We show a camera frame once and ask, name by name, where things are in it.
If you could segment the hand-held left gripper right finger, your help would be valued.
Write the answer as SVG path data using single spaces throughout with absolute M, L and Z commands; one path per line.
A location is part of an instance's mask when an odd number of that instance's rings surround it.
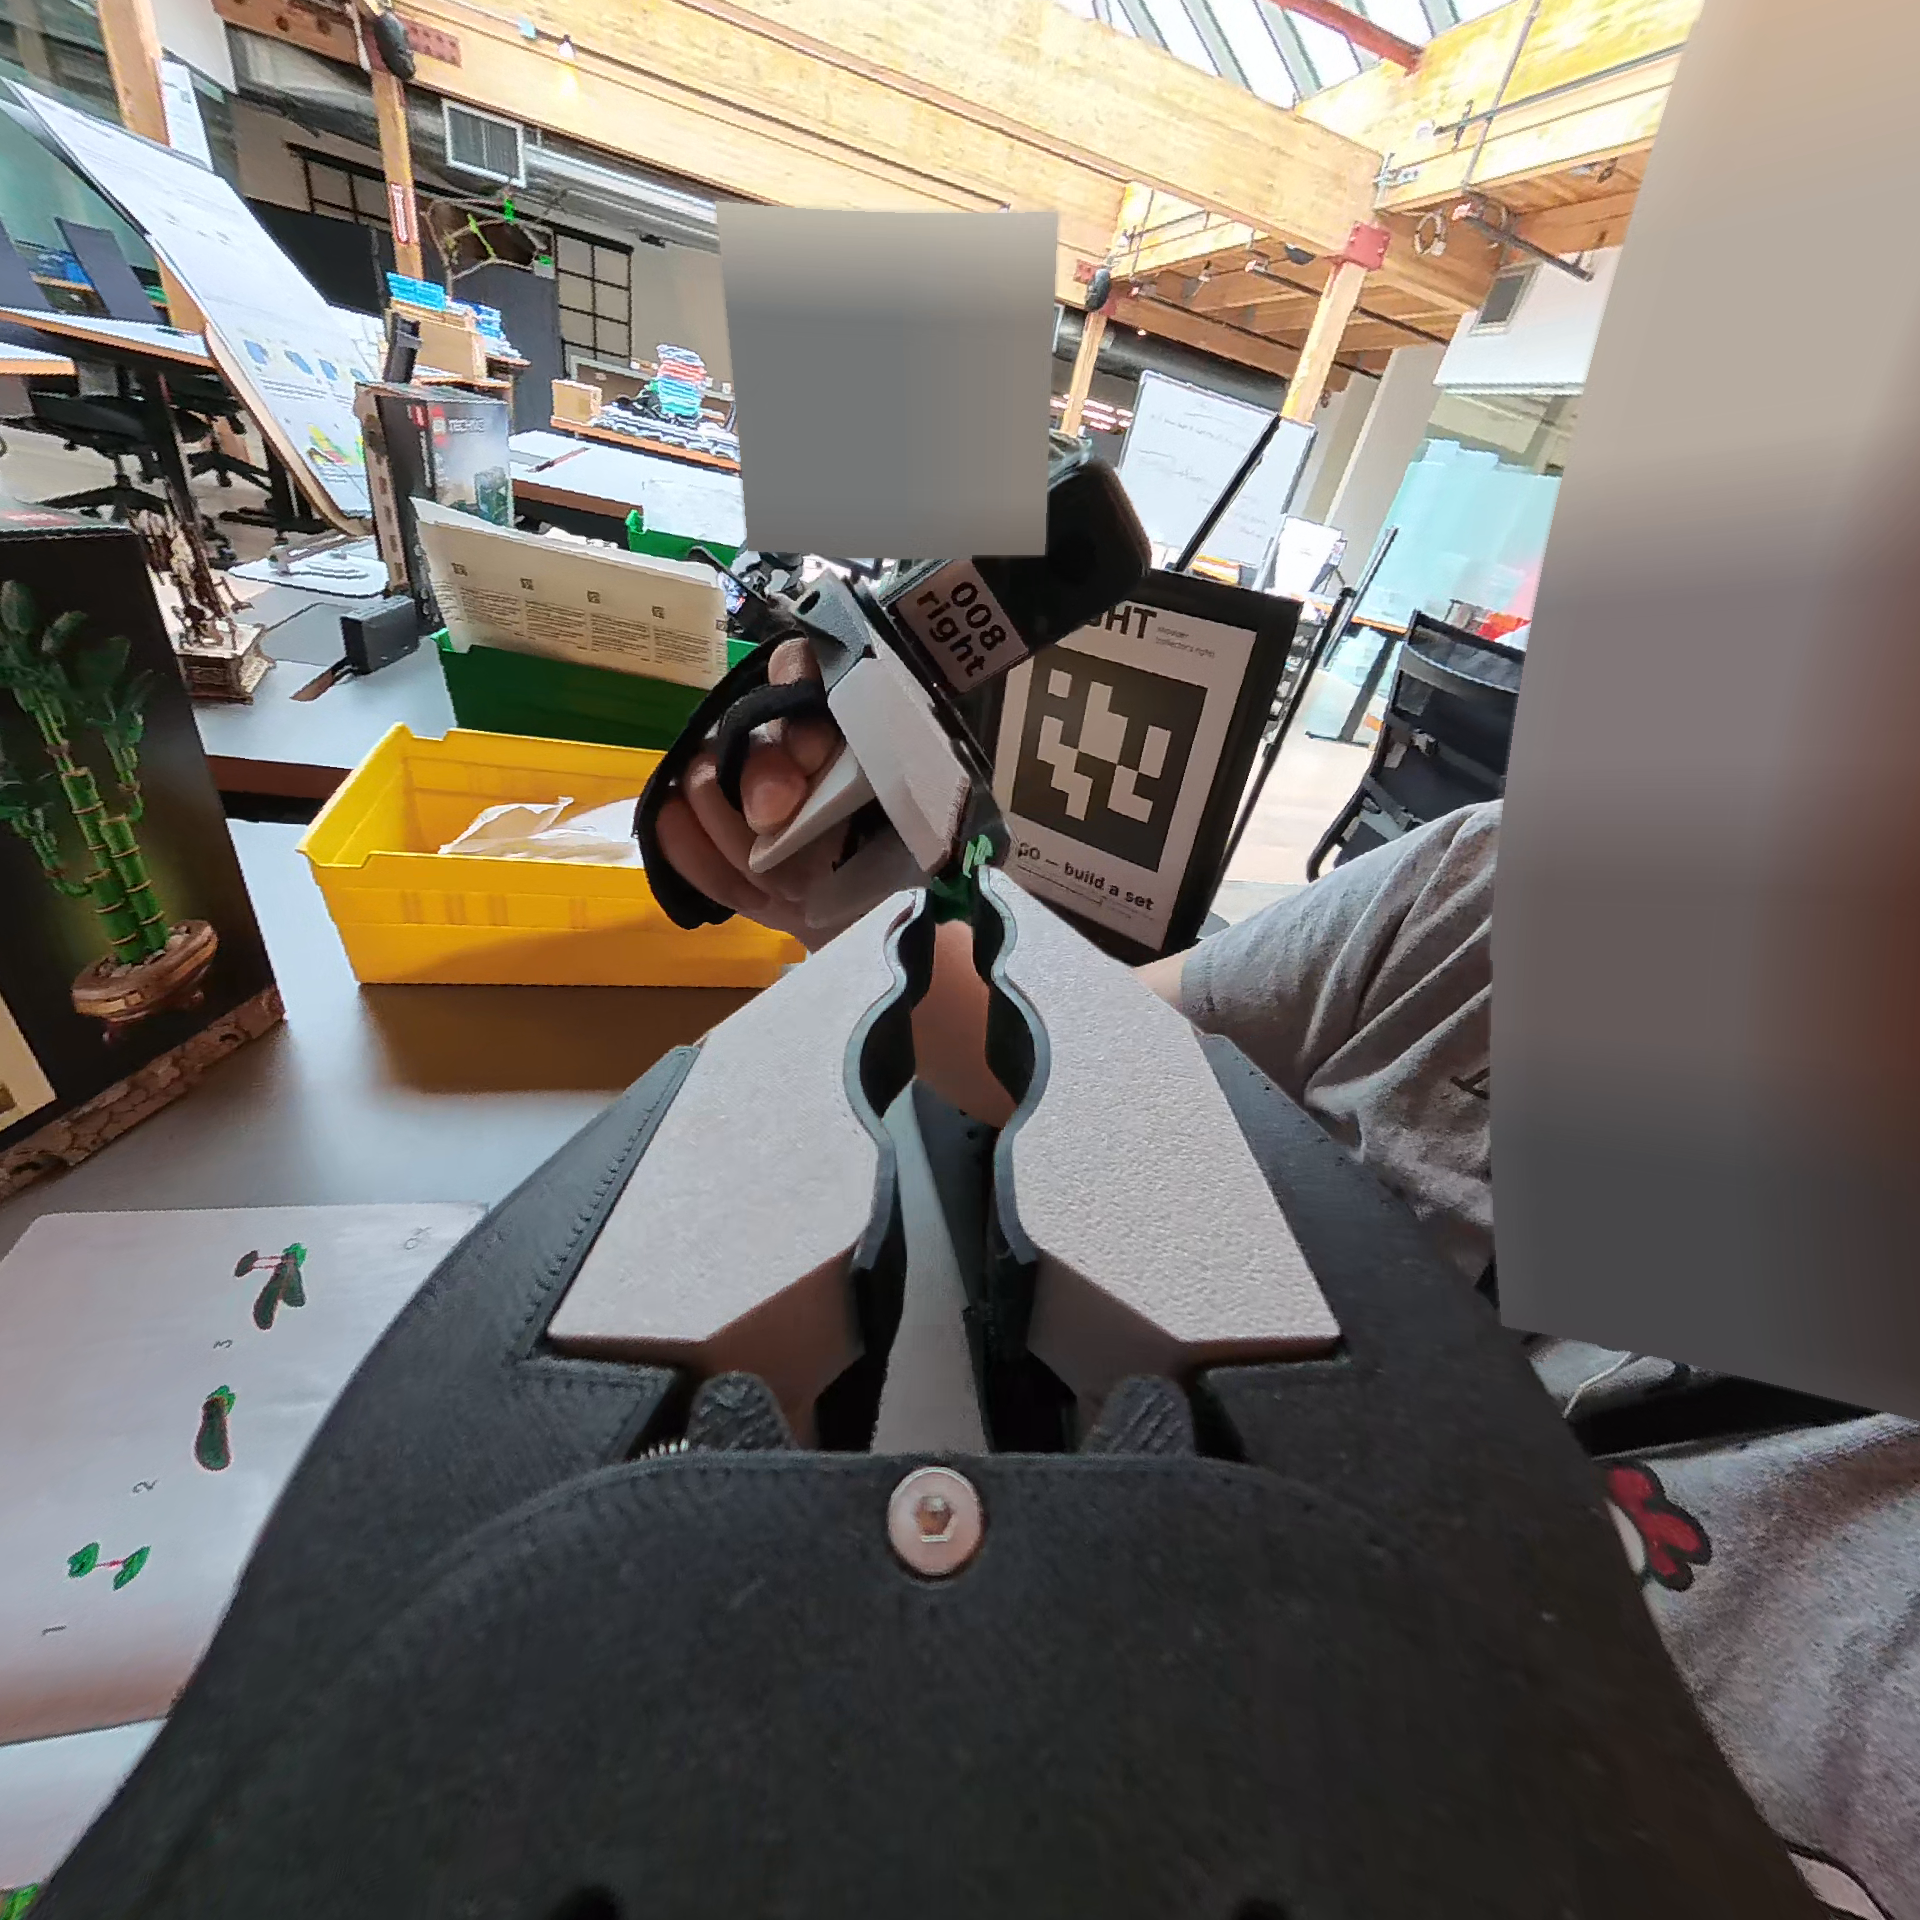
M 994 1442 L 1071 1442 L 1116 1384 L 1324 1359 L 1340 1331 L 1189 1022 L 1004 872 L 977 882 L 993 1162 L 977 1385 Z

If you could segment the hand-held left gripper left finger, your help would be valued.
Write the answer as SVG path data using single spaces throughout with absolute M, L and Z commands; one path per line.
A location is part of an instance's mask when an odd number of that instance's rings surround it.
M 763 1382 L 804 1442 L 874 1428 L 901 1314 L 897 1147 L 921 897 L 885 898 L 716 1027 L 546 1338 L 594 1360 Z

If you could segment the lego instruction booklet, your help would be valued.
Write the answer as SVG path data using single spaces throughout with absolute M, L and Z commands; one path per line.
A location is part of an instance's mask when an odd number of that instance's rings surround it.
M 5 1915 L 153 1742 L 300 1454 L 481 1216 L 57 1215 L 5 1258 Z

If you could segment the bamboo print lego box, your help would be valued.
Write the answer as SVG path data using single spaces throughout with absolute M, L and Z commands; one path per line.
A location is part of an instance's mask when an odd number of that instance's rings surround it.
M 284 1022 L 137 536 L 2 516 L 2 1196 Z

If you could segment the black framed marker sign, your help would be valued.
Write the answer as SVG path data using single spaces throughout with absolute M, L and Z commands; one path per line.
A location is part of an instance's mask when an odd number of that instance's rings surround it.
M 1153 570 L 1004 684 L 1005 872 L 1141 964 L 1197 938 L 1301 623 L 1287 598 Z

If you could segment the white whiteboard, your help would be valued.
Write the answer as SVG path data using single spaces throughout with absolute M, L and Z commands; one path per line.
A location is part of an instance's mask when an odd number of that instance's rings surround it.
M 1276 440 L 1196 558 L 1259 570 L 1308 467 L 1315 426 L 1146 371 L 1117 476 L 1161 560 L 1176 560 L 1268 426 Z

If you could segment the green plastic bin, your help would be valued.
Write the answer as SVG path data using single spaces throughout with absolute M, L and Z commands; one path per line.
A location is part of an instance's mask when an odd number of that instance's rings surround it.
M 481 644 L 457 652 L 447 631 L 432 640 L 457 730 L 665 753 L 704 700 L 704 688 L 604 666 Z

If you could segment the white folded paper sheet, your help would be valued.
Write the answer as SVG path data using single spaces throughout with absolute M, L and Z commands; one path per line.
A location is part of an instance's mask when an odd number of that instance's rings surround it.
M 417 504 L 424 570 L 457 652 L 487 648 L 712 688 L 730 673 L 730 610 L 703 563 L 514 532 Z

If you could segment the clear plastic bag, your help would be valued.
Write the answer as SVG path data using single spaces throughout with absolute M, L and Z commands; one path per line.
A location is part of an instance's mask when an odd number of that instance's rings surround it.
M 634 832 L 636 807 L 636 798 L 596 807 L 572 798 L 501 803 L 481 810 L 459 835 L 439 848 L 439 856 L 640 870 L 643 852 Z

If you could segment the yellow plastic bin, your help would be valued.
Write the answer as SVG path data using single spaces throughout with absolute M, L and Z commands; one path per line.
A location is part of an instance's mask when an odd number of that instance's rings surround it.
M 804 958 L 731 920 L 684 930 L 639 870 L 447 856 L 498 803 L 636 801 L 661 753 L 392 728 L 306 827 L 305 856 L 364 983 L 762 990 Z

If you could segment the white background table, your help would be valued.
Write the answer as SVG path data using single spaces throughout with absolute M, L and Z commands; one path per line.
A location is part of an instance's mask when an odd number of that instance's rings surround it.
M 625 544 L 629 514 L 643 513 L 652 532 L 746 544 L 743 494 L 731 471 L 552 430 L 513 435 L 511 449 L 513 505 L 527 527 Z

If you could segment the black office chair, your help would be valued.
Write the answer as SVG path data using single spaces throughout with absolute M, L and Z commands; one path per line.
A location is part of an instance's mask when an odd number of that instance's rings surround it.
M 111 488 L 40 502 L 44 511 L 105 513 L 116 519 L 151 513 L 175 516 L 181 523 L 199 523 L 199 507 L 195 507 L 191 494 L 165 480 L 157 443 L 133 401 L 31 390 L 31 407 L 27 426 L 59 440 L 69 451 L 100 452 L 112 463 L 115 473 Z
M 1525 652 L 1415 612 L 1380 737 L 1349 804 L 1305 863 L 1315 880 L 1448 815 L 1505 796 Z

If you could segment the stack of coloured trays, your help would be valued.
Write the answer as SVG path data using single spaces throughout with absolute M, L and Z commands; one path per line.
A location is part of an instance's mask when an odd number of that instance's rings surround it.
M 736 401 L 728 383 L 714 385 L 704 359 L 684 345 L 659 343 L 657 371 L 645 385 L 640 410 L 673 426 L 722 426 L 731 430 Z

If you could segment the brown wooden model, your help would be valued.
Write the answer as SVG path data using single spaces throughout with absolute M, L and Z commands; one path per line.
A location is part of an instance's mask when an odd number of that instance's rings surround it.
M 215 704 L 251 704 L 273 670 L 261 648 L 264 628 L 244 619 L 199 528 L 170 513 L 136 513 L 131 527 L 188 692 Z

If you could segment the large tilted instruction board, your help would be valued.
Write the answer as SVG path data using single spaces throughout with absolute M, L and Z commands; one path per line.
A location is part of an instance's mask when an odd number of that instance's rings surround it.
M 207 166 L 33 87 L 5 90 L 63 156 L 144 234 L 204 316 L 209 352 L 312 505 L 369 522 L 357 390 L 375 356 L 353 336 L 251 209 Z

